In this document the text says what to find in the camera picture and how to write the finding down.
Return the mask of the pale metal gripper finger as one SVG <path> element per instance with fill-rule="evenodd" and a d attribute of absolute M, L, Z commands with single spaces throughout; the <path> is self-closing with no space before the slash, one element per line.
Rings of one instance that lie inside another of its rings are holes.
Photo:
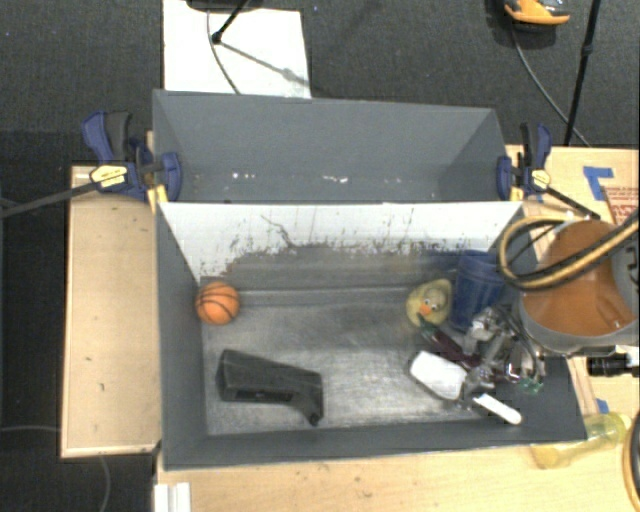
<path fill-rule="evenodd" d="M 510 425 L 520 425 L 521 413 L 490 394 L 495 390 L 495 380 L 488 370 L 476 367 L 467 373 L 459 400 L 465 408 L 478 406 L 500 417 Z"/>

